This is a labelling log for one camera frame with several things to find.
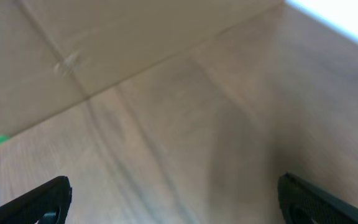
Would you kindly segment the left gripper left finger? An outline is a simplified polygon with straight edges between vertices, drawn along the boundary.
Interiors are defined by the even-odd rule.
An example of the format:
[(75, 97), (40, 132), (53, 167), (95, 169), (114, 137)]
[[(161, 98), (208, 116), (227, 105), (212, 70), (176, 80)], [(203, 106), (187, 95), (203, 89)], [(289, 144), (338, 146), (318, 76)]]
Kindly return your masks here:
[(72, 200), (67, 176), (58, 176), (0, 206), (0, 224), (64, 224)]

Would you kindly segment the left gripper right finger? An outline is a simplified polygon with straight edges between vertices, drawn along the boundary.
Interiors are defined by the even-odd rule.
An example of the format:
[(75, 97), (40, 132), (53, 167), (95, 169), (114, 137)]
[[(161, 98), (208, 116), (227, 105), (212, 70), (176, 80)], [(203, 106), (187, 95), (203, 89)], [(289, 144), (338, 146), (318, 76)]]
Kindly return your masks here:
[(286, 224), (358, 224), (358, 208), (294, 174), (279, 177), (277, 190)]

